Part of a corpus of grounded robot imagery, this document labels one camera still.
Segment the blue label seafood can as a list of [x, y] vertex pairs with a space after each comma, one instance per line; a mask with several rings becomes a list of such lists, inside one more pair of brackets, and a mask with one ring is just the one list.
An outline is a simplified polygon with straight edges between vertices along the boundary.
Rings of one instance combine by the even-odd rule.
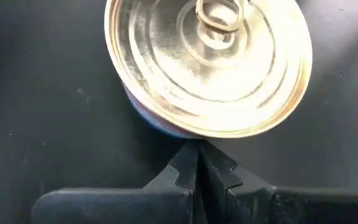
[[107, 0], [106, 45], [135, 109], [181, 138], [245, 138], [299, 105], [313, 51], [296, 0]]

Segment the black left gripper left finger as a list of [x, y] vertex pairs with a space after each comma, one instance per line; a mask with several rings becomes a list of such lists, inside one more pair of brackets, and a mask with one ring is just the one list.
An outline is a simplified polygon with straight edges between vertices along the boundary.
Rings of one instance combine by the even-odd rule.
[[32, 224], [193, 224], [199, 151], [186, 142], [140, 189], [71, 188], [42, 195]]

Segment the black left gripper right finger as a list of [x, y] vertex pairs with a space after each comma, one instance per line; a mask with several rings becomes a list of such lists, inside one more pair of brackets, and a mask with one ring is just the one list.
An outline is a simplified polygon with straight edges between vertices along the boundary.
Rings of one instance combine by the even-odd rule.
[[358, 192], [277, 187], [207, 141], [199, 150], [209, 224], [358, 224]]

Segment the black table mat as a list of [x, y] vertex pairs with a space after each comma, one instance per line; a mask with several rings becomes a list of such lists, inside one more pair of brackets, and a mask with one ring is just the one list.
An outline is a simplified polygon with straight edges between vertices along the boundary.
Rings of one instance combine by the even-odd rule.
[[[280, 187], [358, 192], [358, 0], [296, 0], [313, 71], [276, 128], [212, 143]], [[0, 224], [62, 188], [141, 188], [183, 145], [129, 103], [104, 40], [106, 0], [0, 0]]]

